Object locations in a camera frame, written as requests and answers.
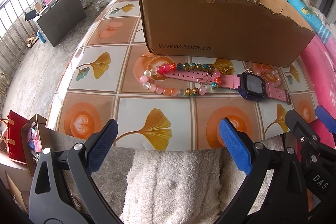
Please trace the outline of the pink strap smart watch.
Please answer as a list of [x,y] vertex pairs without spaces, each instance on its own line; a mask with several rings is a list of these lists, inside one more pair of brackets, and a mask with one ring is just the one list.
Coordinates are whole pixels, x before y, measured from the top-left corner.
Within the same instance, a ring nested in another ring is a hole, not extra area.
[[208,75],[210,85],[217,84],[219,88],[235,89],[239,94],[250,101],[259,102],[264,98],[272,98],[287,104],[291,104],[289,93],[278,89],[272,84],[265,82],[260,76],[253,73],[243,72],[238,75],[222,75],[219,71],[210,74],[207,72],[187,70],[168,71],[164,76],[172,79],[190,81],[198,84],[198,78]]

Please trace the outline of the gold butterfly charm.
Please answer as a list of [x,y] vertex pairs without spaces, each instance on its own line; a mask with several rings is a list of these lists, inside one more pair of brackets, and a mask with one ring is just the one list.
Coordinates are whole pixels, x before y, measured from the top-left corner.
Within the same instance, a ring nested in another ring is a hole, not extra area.
[[199,77],[198,78],[198,84],[199,86],[205,86],[205,85],[209,85],[209,77],[208,75],[205,75],[203,77]]

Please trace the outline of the pink floral blanket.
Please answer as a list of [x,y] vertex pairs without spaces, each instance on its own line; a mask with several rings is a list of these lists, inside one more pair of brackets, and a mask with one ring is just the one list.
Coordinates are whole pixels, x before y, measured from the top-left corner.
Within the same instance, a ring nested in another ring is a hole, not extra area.
[[300,54],[314,86],[317,102],[335,117],[335,65],[327,48],[314,36]]

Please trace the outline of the brown paper bag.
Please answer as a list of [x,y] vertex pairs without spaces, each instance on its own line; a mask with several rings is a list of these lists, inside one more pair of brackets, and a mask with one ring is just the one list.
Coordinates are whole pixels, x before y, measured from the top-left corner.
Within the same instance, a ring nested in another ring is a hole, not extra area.
[[46,118],[35,114],[21,129],[23,152],[31,177],[34,176],[43,149],[51,144]]

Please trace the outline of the red paper bag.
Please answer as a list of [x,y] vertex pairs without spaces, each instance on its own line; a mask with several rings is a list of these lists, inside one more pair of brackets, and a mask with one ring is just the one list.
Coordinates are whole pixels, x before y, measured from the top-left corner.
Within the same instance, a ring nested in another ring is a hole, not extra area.
[[9,143],[9,158],[12,161],[26,164],[25,153],[23,150],[23,142],[21,129],[28,122],[28,120],[13,110],[10,110],[7,118],[11,119],[14,124],[9,124],[8,137],[14,141],[14,144]]

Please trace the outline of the white fluffy towel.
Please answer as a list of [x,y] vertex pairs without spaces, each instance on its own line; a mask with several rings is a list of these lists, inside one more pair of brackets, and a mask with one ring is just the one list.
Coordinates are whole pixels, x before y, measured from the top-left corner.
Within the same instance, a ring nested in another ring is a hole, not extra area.
[[214,223],[244,179],[225,148],[138,150],[120,218],[123,223]]

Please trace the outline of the blue quilt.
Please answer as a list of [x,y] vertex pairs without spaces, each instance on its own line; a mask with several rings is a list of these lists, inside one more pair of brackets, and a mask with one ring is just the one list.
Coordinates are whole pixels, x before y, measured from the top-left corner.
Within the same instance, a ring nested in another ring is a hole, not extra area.
[[308,22],[325,46],[335,47],[335,24],[327,23],[326,16],[309,0],[287,0]]

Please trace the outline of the brown cardboard box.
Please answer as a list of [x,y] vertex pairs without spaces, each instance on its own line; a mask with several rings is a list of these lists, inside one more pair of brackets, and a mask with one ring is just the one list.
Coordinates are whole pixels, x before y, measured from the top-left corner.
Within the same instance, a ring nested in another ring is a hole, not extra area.
[[287,67],[314,31],[287,0],[139,0],[156,55],[213,57]]

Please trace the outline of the grey low cabinet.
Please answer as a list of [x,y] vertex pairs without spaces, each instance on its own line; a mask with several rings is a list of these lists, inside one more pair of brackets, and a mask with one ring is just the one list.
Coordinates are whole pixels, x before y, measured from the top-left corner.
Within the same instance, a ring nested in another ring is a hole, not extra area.
[[47,42],[56,47],[60,40],[87,15],[80,0],[59,0],[33,22]]

